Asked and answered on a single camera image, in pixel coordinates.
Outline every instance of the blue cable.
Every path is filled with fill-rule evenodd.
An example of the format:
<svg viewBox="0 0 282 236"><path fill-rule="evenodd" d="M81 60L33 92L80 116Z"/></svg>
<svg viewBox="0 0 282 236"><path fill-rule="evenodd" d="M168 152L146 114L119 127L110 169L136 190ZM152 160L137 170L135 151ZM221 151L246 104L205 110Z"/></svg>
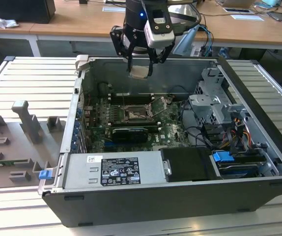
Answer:
<svg viewBox="0 0 282 236"><path fill-rule="evenodd" d="M211 44L212 44L212 37L211 37L211 34L210 34L210 31L208 31L205 27L203 26L200 26L207 34L208 34L208 37L209 37L209 47L208 47L208 50L206 51L205 53L205 57L208 55L208 52L210 51L211 49Z"/></svg>

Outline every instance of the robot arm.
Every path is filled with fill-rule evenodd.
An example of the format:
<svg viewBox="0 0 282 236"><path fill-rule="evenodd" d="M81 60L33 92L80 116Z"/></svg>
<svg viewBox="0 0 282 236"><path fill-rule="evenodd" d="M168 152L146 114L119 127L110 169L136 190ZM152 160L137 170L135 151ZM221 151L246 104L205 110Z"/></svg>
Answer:
<svg viewBox="0 0 282 236"><path fill-rule="evenodd" d="M132 69L132 56L148 54L150 58L148 76L153 64L164 63L175 45L175 37L198 25L201 15L191 5L197 18L191 25L172 23L169 5L192 4L193 0L127 0L123 27L114 26L110 32L117 55L128 60L128 71ZM163 49L160 54L156 49Z"/></svg>

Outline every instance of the metal table surface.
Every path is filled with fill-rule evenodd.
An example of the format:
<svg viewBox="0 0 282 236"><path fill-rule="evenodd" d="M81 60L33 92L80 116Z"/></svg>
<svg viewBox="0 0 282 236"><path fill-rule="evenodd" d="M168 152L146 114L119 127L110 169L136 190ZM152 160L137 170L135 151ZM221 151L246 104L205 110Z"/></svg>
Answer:
<svg viewBox="0 0 282 236"><path fill-rule="evenodd" d="M58 112L66 119L71 88L76 78L74 62L75 59L69 58L16 58L12 62L4 62L0 66L0 113L5 120L18 121L11 111L15 99L29 100L30 108L38 115L39 120L45 119L50 111L55 114ZM250 65L247 61L229 61L229 63L247 83L259 104L282 132L282 89L261 70L260 66ZM38 195L37 186L21 187L12 191L0 189L0 235L40 234L282 235L282 196L276 197L255 212L66 228Z"/></svg>

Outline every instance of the wooden desk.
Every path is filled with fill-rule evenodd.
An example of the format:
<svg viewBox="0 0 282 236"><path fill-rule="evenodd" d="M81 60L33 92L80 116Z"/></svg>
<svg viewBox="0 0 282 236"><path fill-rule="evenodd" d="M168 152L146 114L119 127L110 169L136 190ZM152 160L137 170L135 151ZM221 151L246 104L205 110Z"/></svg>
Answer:
<svg viewBox="0 0 282 236"><path fill-rule="evenodd" d="M73 35L109 37L114 25L122 25L124 13L103 12L100 3L79 5L76 1L55 0L56 15L50 24L34 24L32 34ZM227 14L214 0L206 0L198 6L201 13L208 15ZM235 20L231 16L206 16L209 30L218 43L282 44L282 22L269 16L264 21ZM205 33L199 32L195 40L205 40Z"/></svg>
<svg viewBox="0 0 282 236"><path fill-rule="evenodd" d="M30 42L33 54L40 56L37 40L103 41L111 42L109 32L114 25L122 25L124 13L103 12L103 4L77 0L55 0L56 14L49 24L20 23L13 29L0 29L0 38L19 38ZM206 0L198 6L208 15L227 14L214 0ZM264 21L235 20L231 16L206 16L207 26L214 34L214 46L282 49L282 22L269 16ZM195 42L206 40L204 32L198 32Z"/></svg>

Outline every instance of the motherboard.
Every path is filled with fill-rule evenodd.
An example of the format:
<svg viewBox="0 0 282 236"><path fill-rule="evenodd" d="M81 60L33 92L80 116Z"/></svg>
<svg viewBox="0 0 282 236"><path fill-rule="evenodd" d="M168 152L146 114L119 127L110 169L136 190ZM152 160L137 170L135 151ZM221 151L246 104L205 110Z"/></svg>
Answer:
<svg viewBox="0 0 282 236"><path fill-rule="evenodd" d="M190 146L170 96L90 98L84 107L87 151L152 151Z"/></svg>

